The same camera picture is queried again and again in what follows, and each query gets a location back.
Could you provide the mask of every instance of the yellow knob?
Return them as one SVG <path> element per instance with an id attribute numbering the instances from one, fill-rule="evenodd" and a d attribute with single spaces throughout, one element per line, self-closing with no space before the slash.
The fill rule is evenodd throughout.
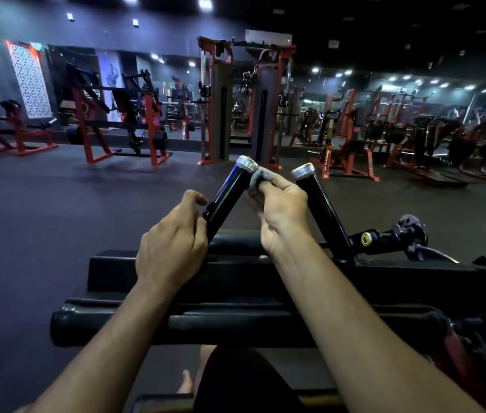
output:
<path id="1" fill-rule="evenodd" d="M 365 247 L 370 246 L 373 243 L 373 236 L 369 232 L 365 232 L 361 235 L 361 244 Z"/>

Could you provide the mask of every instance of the gray floor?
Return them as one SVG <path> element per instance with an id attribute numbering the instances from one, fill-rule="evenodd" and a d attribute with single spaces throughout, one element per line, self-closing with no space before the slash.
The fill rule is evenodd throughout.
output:
<path id="1" fill-rule="evenodd" d="M 216 193 L 232 164 L 197 166 L 198 159 L 175 152 L 153 170 L 148 159 L 129 157 L 89 167 L 82 148 L 71 145 L 22 159 L 0 156 L 0 412 L 33 401 L 77 353 L 51 345 L 48 322 L 66 297 L 84 289 L 88 258 L 107 249 L 137 249 L 140 236 L 184 190 Z M 303 162 L 283 163 L 288 174 Z M 324 182 L 349 233 L 388 228 L 412 213 L 427 223 L 433 247 L 463 262 L 486 254 L 486 184 L 438 190 L 402 171 L 376 171 L 380 183 Z M 241 200 L 225 226 L 259 224 Z M 312 229 L 317 235 L 314 224 Z M 265 353 L 293 387 L 332 385 L 316 351 Z M 153 347 L 132 398 L 175 391 L 182 370 L 194 374 L 197 362 L 196 346 Z"/>

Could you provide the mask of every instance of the person's right hand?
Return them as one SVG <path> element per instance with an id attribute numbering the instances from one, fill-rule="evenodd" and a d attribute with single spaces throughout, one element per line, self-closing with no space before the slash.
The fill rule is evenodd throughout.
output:
<path id="1" fill-rule="evenodd" d="M 260 241 L 270 256 L 279 256 L 286 250 L 288 241 L 299 235 L 309 235 L 306 208 L 308 195 L 296 184 L 266 168 L 270 180 L 259 185 L 261 197 L 251 194 L 251 204 L 257 211 L 262 226 Z"/>

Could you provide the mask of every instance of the preacher curl bench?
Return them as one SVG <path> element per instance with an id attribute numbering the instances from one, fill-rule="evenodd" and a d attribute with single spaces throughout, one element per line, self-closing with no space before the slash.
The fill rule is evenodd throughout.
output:
<path id="1" fill-rule="evenodd" d="M 240 157 L 206 208 L 208 255 L 172 302 L 154 345 L 315 346 L 259 232 L 219 232 L 257 168 Z M 333 262 L 394 332 L 486 407 L 486 256 L 460 264 L 428 248 L 424 226 L 410 215 L 386 232 L 370 229 L 348 236 L 313 165 L 292 174 L 308 194 L 308 207 L 325 238 L 320 245 Z M 409 260 L 356 257 L 401 250 Z M 136 251 L 119 250 L 90 259 L 87 291 L 68 298 L 52 315 L 55 345 L 83 346 L 97 333 L 136 283 L 135 260 Z M 149 400 L 143 396 L 139 406 Z"/>

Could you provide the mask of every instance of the black handle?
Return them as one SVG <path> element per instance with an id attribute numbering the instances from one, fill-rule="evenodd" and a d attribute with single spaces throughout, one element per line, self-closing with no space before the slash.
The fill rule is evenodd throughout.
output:
<path id="1" fill-rule="evenodd" d="M 258 164 L 252 159 L 240 156 L 214 200 L 206 206 L 203 217 L 208 222 L 209 243 L 226 220 L 227 215 L 232 211 L 241 194 L 248 188 L 251 177 L 258 168 Z"/>
<path id="2" fill-rule="evenodd" d="M 356 257 L 350 239 L 315 176 L 313 164 L 304 164 L 291 171 L 291 174 L 296 184 L 308 194 L 308 208 L 333 253 L 333 258 L 347 264 L 355 263 Z"/>

